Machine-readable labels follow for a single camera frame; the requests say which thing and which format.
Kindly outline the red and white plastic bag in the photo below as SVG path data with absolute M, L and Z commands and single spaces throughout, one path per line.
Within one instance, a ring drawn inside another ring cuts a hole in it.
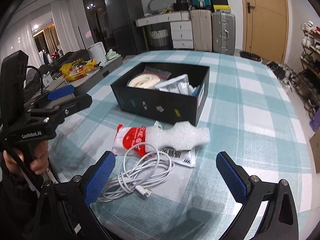
M 132 146 L 146 142 L 146 127 L 125 127 L 119 124 L 113 142 L 112 152 L 124 155 Z

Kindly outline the white foam piece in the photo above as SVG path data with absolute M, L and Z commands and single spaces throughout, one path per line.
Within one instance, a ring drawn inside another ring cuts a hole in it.
M 146 128 L 145 150 L 171 148 L 176 151 L 190 151 L 197 146 L 210 142 L 210 132 L 207 127 L 195 127 L 188 121 L 177 122 L 170 129 L 161 129 L 158 126 Z

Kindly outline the black cardboard box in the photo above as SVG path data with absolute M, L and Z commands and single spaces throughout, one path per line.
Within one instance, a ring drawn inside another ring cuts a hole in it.
M 145 69 L 169 73 L 171 79 L 187 74 L 190 85 L 199 86 L 199 91 L 196 96 L 189 96 L 128 87 L 129 81 L 142 74 Z M 114 81 L 111 88 L 122 111 L 172 125 L 180 121 L 189 121 L 196 126 L 208 95 L 209 74 L 208 66 L 172 62 L 140 62 Z

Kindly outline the grey tv cabinet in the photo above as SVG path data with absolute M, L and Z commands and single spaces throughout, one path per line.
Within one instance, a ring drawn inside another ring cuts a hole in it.
M 91 73 L 82 77 L 76 81 L 68 82 L 65 78 L 58 78 L 53 80 L 45 90 L 56 90 L 67 85 L 72 85 L 74 87 L 74 95 L 86 94 L 91 88 L 93 88 L 97 83 L 111 74 L 114 70 L 123 64 L 121 55 L 116 56 L 114 59 L 107 61 L 102 68 L 95 68 Z

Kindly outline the yellow plastic bag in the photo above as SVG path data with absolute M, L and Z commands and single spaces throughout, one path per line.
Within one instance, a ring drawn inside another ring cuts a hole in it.
M 85 61 L 77 59 L 61 66 L 60 72 L 68 82 L 73 82 L 87 76 L 88 72 L 95 68 L 96 59 Z

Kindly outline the white air purifier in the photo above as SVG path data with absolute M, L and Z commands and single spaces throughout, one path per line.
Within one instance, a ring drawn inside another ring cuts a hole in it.
M 90 58 L 104 66 L 107 63 L 106 51 L 102 42 L 97 42 L 88 47 Z

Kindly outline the teal plaid tablecloth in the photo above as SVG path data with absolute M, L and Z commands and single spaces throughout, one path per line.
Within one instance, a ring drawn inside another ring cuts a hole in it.
M 58 178 L 83 174 L 110 150 L 118 125 L 154 126 L 154 120 L 120 110 L 111 84 L 141 62 L 208 66 L 208 95 L 198 125 L 210 142 L 187 153 L 168 151 L 176 161 L 170 178 L 150 197 L 138 192 L 94 203 L 100 222 L 124 239 L 218 239 L 241 205 L 216 168 L 225 151 L 248 174 L 289 182 L 299 228 L 311 212 L 312 184 L 306 140 L 293 106 L 267 66 L 235 56 L 192 51 L 152 51 L 136 56 L 90 90 L 91 107 L 71 116 L 49 143 Z

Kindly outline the cardboard box on floor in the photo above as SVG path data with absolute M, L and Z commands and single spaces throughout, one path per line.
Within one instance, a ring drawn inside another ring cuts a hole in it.
M 315 163 L 316 173 L 320 173 L 320 128 L 314 133 L 310 139 L 310 146 Z

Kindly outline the purple tote bag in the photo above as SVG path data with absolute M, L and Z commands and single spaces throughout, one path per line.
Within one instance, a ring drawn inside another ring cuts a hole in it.
M 320 128 L 320 111 L 317 111 L 311 118 L 309 125 L 314 132 Z

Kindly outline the dark grey refrigerator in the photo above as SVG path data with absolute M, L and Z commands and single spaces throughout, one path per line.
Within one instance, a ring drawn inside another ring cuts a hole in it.
M 122 56 L 144 52 L 143 32 L 136 25 L 144 17 L 141 0 L 105 0 L 105 4 L 116 52 Z

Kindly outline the black tall cabinet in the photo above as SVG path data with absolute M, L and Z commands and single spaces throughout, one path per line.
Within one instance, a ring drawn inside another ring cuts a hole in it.
M 83 0 L 88 25 L 95 43 L 102 42 L 106 52 L 116 49 L 105 0 Z

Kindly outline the woven laundry basket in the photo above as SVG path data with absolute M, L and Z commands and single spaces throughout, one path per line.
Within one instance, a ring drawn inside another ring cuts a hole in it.
M 170 36 L 168 29 L 153 30 L 150 32 L 150 44 L 152 49 L 165 50 L 170 48 Z

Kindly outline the silver foil packet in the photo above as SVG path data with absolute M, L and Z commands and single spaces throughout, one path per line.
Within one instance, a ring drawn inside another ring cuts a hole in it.
M 193 92 L 193 87 L 189 83 L 188 75 L 183 74 L 156 84 L 154 86 L 154 90 L 181 95 L 190 95 Z

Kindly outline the beige suitcase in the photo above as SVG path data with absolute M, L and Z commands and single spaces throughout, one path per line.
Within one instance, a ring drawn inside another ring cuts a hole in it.
M 196 51 L 213 51 L 212 12 L 210 10 L 190 11 L 193 43 Z

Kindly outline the wooden door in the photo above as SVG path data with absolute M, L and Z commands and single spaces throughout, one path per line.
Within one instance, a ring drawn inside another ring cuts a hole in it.
M 243 50 L 283 63 L 289 34 L 287 0 L 242 0 L 242 7 Z

